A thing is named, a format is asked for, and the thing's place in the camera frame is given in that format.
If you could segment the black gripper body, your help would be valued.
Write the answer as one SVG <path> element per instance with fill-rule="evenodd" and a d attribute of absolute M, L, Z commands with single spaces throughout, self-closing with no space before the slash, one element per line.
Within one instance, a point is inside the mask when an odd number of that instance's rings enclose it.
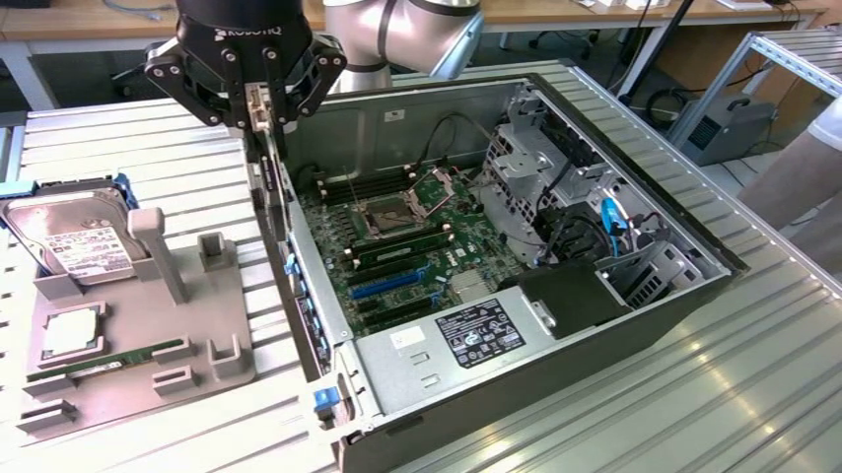
<path fill-rule="evenodd" d="M 237 65 L 247 83 L 265 82 L 268 49 L 290 75 L 314 39 L 301 1 L 185 0 L 177 8 L 182 48 L 219 77 Z"/>

